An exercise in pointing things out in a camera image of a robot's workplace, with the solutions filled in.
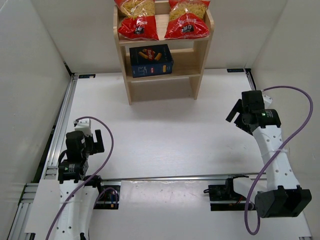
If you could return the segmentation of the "blue pasta box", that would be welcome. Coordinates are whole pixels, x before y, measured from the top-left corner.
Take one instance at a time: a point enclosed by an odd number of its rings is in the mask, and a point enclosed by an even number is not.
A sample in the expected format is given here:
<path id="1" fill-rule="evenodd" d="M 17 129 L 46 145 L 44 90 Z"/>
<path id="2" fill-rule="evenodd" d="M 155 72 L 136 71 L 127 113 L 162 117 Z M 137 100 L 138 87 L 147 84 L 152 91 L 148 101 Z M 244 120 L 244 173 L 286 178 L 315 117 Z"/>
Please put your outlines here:
<path id="1" fill-rule="evenodd" d="M 133 78 L 168 75 L 174 60 L 167 44 L 131 47 L 130 65 Z"/>

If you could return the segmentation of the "red pasta bag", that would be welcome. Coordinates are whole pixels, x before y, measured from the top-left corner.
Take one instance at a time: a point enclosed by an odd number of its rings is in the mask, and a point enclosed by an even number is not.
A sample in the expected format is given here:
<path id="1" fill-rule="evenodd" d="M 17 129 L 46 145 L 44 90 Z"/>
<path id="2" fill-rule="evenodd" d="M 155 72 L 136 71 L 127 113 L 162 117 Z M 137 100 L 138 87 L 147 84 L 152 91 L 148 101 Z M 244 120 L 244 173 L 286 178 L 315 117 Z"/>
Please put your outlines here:
<path id="1" fill-rule="evenodd" d="M 119 34 L 130 40 L 159 40 L 154 0 L 116 0 L 115 4 L 125 15 Z"/>
<path id="2" fill-rule="evenodd" d="M 210 35 L 204 22 L 209 0 L 170 0 L 165 39 L 199 39 Z"/>

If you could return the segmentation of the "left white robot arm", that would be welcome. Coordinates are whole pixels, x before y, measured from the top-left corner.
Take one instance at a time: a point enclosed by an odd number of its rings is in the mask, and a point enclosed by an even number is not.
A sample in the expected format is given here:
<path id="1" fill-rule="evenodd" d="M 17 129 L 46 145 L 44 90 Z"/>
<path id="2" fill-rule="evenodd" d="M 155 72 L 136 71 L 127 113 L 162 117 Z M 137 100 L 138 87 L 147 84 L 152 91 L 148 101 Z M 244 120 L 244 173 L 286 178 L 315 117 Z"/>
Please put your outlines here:
<path id="1" fill-rule="evenodd" d="M 26 224 L 37 240 L 88 240 L 94 205 L 102 191 L 99 175 L 87 175 L 89 157 L 105 151 L 102 133 L 80 128 L 66 134 L 56 180 L 40 182 Z"/>

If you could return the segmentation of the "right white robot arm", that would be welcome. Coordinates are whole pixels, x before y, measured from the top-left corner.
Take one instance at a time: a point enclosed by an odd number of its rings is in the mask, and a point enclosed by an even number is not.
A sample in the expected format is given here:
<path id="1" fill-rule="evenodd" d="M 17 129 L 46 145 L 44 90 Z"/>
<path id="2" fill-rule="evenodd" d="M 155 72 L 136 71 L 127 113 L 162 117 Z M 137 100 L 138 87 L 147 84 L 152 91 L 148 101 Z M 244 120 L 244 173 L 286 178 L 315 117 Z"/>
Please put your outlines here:
<path id="1" fill-rule="evenodd" d="M 256 185 L 250 200 L 260 218 L 295 218 L 312 200 L 295 177 L 285 150 L 281 147 L 281 120 L 275 109 L 268 108 L 260 90 L 244 91 L 227 116 L 228 122 L 252 135 L 257 142 L 266 169 L 266 188 Z"/>

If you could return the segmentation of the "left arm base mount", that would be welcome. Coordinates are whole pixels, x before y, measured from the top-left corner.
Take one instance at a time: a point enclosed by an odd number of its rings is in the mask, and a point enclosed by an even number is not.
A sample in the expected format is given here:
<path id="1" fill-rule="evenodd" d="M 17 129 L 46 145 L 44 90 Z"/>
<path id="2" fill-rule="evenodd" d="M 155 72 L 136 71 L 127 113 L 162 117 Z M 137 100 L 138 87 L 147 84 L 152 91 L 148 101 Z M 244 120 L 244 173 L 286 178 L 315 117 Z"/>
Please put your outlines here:
<path id="1" fill-rule="evenodd" d="M 94 210 L 118 210 L 120 206 L 120 181 L 103 181 L 101 189 L 107 189 L 102 196 L 99 197 Z"/>

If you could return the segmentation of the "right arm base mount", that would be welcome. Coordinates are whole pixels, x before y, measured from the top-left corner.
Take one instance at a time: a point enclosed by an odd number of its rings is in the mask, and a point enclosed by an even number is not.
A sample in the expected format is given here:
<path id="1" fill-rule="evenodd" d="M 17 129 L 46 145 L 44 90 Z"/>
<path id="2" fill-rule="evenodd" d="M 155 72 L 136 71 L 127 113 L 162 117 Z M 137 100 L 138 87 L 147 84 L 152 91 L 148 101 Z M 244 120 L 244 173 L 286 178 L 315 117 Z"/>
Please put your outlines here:
<path id="1" fill-rule="evenodd" d="M 246 197 L 234 191 L 233 180 L 237 178 L 249 178 L 249 176 L 238 174 L 209 180 L 203 194 L 209 197 L 211 212 L 243 212 L 245 210 Z"/>

